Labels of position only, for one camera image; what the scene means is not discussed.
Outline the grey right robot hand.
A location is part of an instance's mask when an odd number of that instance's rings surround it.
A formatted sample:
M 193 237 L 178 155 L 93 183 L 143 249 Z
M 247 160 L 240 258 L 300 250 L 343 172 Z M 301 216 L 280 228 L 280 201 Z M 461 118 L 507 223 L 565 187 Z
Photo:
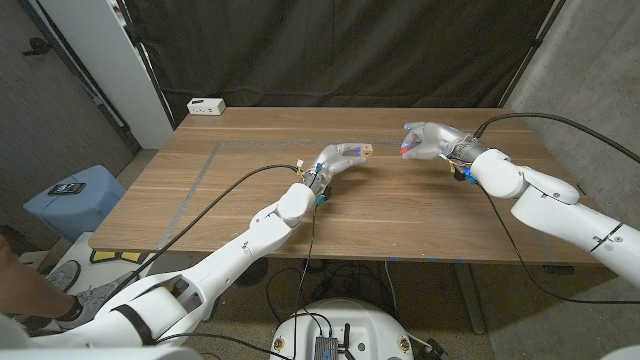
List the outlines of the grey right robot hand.
M 401 145 L 403 159 L 433 160 L 438 157 L 473 163 L 488 150 L 469 133 L 436 122 L 406 123 L 408 131 Z

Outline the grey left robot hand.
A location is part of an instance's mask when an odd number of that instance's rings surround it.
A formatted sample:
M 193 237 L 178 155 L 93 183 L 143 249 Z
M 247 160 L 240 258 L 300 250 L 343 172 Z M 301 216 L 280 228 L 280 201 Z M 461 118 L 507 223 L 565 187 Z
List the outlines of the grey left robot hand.
M 328 145 L 304 173 L 303 183 L 318 194 L 329 185 L 336 174 L 364 164 L 371 151 L 372 146 L 364 143 Z

